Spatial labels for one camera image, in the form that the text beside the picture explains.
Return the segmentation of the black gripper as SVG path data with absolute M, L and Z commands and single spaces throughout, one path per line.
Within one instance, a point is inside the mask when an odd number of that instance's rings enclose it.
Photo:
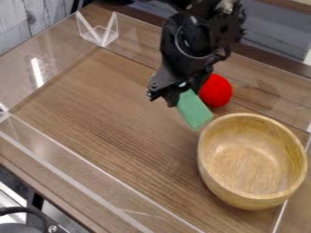
M 182 14 L 168 18 L 160 37 L 162 66 L 147 85 L 151 101 L 163 97 L 168 107 L 176 107 L 183 92 L 199 92 L 214 65 L 231 55 L 230 46 L 215 46 L 212 41 L 206 22 Z

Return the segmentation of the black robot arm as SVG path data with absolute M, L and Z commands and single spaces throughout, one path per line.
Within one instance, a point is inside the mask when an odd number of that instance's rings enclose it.
M 162 0 L 176 13 L 162 27 L 162 66 L 151 77 L 147 96 L 178 106 L 182 93 L 198 92 L 214 66 L 224 61 L 246 29 L 242 0 Z

